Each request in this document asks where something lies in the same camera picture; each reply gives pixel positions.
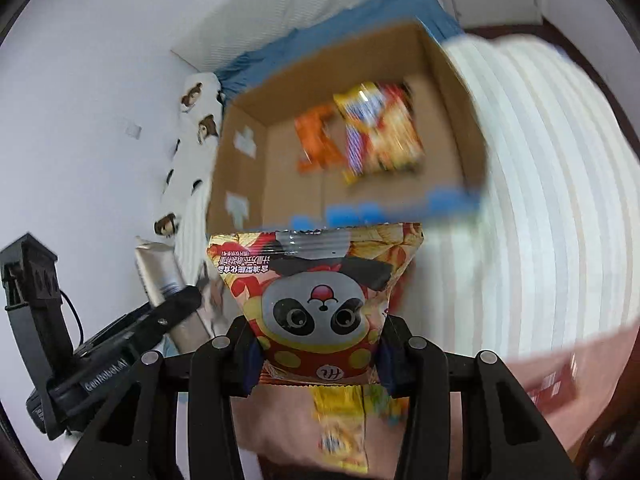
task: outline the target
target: pillow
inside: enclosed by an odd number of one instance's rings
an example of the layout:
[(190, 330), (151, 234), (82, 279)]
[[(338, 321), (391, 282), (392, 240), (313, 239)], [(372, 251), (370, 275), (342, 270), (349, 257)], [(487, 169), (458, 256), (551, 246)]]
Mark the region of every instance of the pillow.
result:
[(172, 50), (203, 72), (350, 9), (364, 0), (230, 0), (215, 9)]

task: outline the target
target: white sticker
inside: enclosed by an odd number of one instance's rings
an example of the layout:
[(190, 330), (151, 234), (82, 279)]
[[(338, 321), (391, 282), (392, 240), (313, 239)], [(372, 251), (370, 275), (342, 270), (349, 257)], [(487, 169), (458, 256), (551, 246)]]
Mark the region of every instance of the white sticker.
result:
[(225, 208), (226, 212), (234, 220), (234, 227), (242, 230), (244, 228), (244, 220), (249, 218), (249, 201), (244, 196), (227, 191)]
[(241, 132), (236, 132), (234, 137), (234, 146), (239, 152), (243, 152), (245, 155), (255, 158), (256, 146), (254, 142), (254, 131), (248, 126), (244, 127)]
[(339, 381), (344, 377), (344, 372), (337, 366), (324, 365), (316, 370), (316, 375), (325, 381)]

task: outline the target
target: blue bedsheet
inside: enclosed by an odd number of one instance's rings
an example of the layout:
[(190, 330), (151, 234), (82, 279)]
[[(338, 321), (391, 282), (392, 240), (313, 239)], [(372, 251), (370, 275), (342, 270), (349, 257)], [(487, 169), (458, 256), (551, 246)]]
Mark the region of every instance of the blue bedsheet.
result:
[(217, 70), (216, 75), (229, 101), (281, 68), (346, 36), (412, 19), (420, 20), (439, 42), (463, 33), (437, 0), (369, 0), (313, 27), (295, 29), (258, 50), (245, 52)]

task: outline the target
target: silver canister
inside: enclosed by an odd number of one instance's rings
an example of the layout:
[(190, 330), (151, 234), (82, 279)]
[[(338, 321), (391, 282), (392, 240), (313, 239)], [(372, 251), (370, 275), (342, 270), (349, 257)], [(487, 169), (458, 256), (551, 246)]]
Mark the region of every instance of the silver canister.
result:
[[(153, 306), (164, 303), (166, 298), (186, 287), (171, 246), (139, 238), (136, 265)], [(169, 335), (181, 353), (193, 352), (210, 339), (197, 312), (174, 326)]]

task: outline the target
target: panda snack bag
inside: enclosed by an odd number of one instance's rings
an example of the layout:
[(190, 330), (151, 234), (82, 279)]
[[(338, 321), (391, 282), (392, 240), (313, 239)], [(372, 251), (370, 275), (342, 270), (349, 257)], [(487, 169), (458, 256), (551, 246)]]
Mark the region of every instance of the panda snack bag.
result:
[(393, 286), (422, 240), (419, 223), (245, 233), (212, 236), (207, 254), (273, 378), (367, 384)]

